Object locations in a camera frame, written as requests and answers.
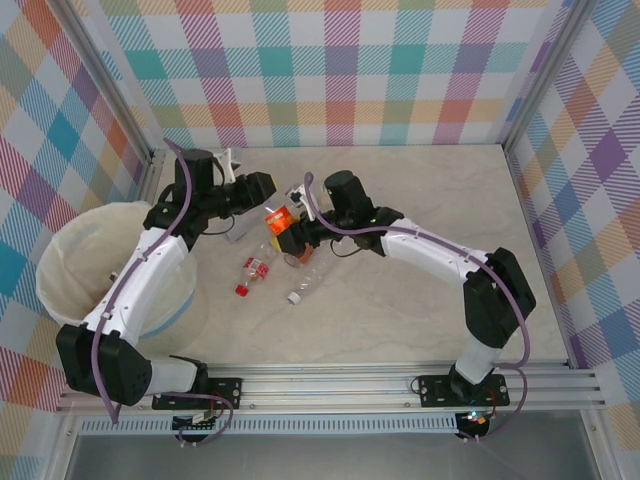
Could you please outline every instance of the plaid wallpaper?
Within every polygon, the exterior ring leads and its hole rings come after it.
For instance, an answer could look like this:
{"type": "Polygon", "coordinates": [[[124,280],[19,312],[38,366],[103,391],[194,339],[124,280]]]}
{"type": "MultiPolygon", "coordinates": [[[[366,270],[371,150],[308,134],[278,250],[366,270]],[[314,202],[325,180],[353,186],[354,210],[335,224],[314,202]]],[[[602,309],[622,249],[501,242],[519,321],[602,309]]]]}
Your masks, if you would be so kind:
{"type": "Polygon", "coordinates": [[[74,4],[140,124],[207,147],[495,143],[571,3],[101,0],[113,45],[97,1],[74,4]]]}
{"type": "Polygon", "coordinates": [[[134,198],[142,162],[45,0],[0,12],[0,479],[25,480],[64,384],[36,264],[75,215],[134,198]]]}
{"type": "Polygon", "coordinates": [[[640,0],[601,0],[513,168],[559,315],[640,478],[640,0]]]}
{"type": "Polygon", "coordinates": [[[531,64],[531,67],[529,68],[529,72],[527,72],[526,79],[522,84],[520,91],[518,92],[518,96],[516,97],[515,101],[513,102],[513,105],[511,106],[511,110],[509,110],[509,115],[507,115],[507,120],[504,122],[504,125],[502,126],[502,131],[498,135],[496,139],[496,143],[504,143],[504,141],[506,140],[507,135],[511,130],[511,125],[513,125],[513,121],[516,118],[516,115],[518,114],[518,112],[520,111],[522,102],[524,102],[524,99],[527,98],[527,95],[531,91],[531,88],[533,88],[533,84],[535,83],[536,78],[538,77],[540,68],[542,67],[545,60],[547,59],[547,55],[551,51],[551,46],[553,45],[553,42],[557,38],[560,31],[562,30],[562,27],[564,26],[564,22],[566,21],[569,11],[571,10],[571,7],[574,5],[574,3],[575,3],[575,0],[564,0],[562,2],[562,6],[560,7],[560,10],[558,10],[556,18],[553,21],[553,25],[549,29],[547,36],[545,37],[544,42],[542,43],[542,47],[540,47],[540,50],[538,51],[538,55],[536,55],[535,60],[531,64]]]}

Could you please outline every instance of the beige floor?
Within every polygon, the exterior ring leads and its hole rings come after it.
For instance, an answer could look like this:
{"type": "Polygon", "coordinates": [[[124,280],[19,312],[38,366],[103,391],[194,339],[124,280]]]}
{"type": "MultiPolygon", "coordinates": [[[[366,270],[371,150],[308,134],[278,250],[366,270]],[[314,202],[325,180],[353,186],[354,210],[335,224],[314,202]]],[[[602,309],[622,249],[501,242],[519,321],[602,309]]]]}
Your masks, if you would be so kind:
{"type": "MultiPolygon", "coordinates": [[[[165,165],[159,190],[172,181],[165,165]]],[[[497,146],[251,149],[238,173],[262,170],[282,188],[342,169],[358,175],[376,205],[403,212],[458,243],[518,257],[538,307],[527,324],[532,358],[564,359],[566,351],[509,172],[497,146]]],[[[223,227],[211,222],[211,230],[223,227]]],[[[193,250],[209,305],[202,334],[181,351],[215,363],[399,362],[452,360],[468,332],[462,290],[401,261],[370,252],[339,260],[323,285],[298,306],[285,298],[299,271],[282,259],[246,298],[235,288],[240,264],[266,230],[237,244],[201,237],[193,250]]],[[[503,354],[519,358],[516,332],[503,354]]]]}

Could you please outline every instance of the metal vent grille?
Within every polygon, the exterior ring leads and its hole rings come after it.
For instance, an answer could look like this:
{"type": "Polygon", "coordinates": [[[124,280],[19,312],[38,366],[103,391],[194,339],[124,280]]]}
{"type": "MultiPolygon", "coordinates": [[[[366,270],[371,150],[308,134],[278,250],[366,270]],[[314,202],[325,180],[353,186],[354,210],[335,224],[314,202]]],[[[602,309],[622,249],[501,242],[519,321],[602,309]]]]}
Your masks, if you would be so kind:
{"type": "MultiPolygon", "coordinates": [[[[198,433],[212,430],[193,429],[198,433]]],[[[381,433],[455,433],[454,414],[411,413],[377,415],[244,415],[233,419],[226,434],[381,434],[381,433]]],[[[165,435],[171,430],[171,418],[151,415],[124,417],[112,425],[108,417],[85,417],[80,435],[165,435]]]]}

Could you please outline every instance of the gray floor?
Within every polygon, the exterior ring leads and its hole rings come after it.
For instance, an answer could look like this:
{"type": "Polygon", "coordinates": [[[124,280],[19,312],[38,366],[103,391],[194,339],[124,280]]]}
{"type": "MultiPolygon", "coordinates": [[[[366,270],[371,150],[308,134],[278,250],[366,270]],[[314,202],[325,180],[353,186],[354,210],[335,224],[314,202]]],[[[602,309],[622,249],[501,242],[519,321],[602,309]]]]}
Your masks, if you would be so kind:
{"type": "Polygon", "coordinates": [[[580,415],[526,413],[484,446],[453,435],[228,435],[202,449],[175,438],[81,437],[67,480],[599,478],[580,415]]]}

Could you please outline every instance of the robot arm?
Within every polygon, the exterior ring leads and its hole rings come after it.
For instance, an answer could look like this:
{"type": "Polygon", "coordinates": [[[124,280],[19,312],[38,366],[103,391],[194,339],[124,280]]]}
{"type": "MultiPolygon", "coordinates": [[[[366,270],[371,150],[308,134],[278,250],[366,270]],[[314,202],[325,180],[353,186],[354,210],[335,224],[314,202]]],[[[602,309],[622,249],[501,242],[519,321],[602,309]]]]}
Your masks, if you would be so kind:
{"type": "Polygon", "coordinates": [[[502,348],[519,326],[506,296],[485,270],[492,270],[506,285],[524,319],[535,308],[535,298],[515,256],[503,248],[487,253],[456,245],[420,228],[396,210],[374,207],[360,180],[350,171],[329,176],[325,187],[334,210],[320,215],[338,227],[340,233],[303,213],[298,223],[278,236],[282,251],[297,255],[304,252],[307,244],[317,247],[325,240],[340,240],[349,230],[389,227],[388,231],[349,236],[363,250],[407,261],[450,284],[462,286],[466,324],[471,338],[451,368],[449,388],[462,402],[473,401],[492,373],[502,348]],[[425,240],[421,234],[434,241],[425,240]],[[453,246],[458,253],[436,243],[438,239],[443,240],[442,244],[453,246]],[[471,262],[470,257],[484,262],[484,268],[471,262]]]}
{"type": "Polygon", "coordinates": [[[99,323],[107,315],[99,340],[98,363],[112,401],[131,406],[144,395],[167,391],[209,393],[203,391],[207,369],[200,362],[175,357],[146,359],[135,349],[142,324],[171,273],[206,230],[209,219],[245,213],[264,203],[276,187],[270,175],[255,172],[236,177],[230,165],[220,170],[225,171],[224,177],[231,181],[214,186],[213,165],[217,166],[219,160],[211,152],[187,150],[183,156],[193,188],[182,220],[171,235],[166,236],[186,200],[185,174],[176,161],[176,182],[167,191],[172,193],[172,199],[167,201],[168,195],[162,195],[149,211],[144,221],[145,230],[121,275],[80,326],[65,325],[56,337],[67,383],[74,390],[98,395],[91,367],[91,347],[99,323]],[[147,254],[163,236],[166,238],[147,254]],[[124,281],[126,287],[119,288],[124,281]],[[105,312],[110,301],[113,308],[105,312]]]}

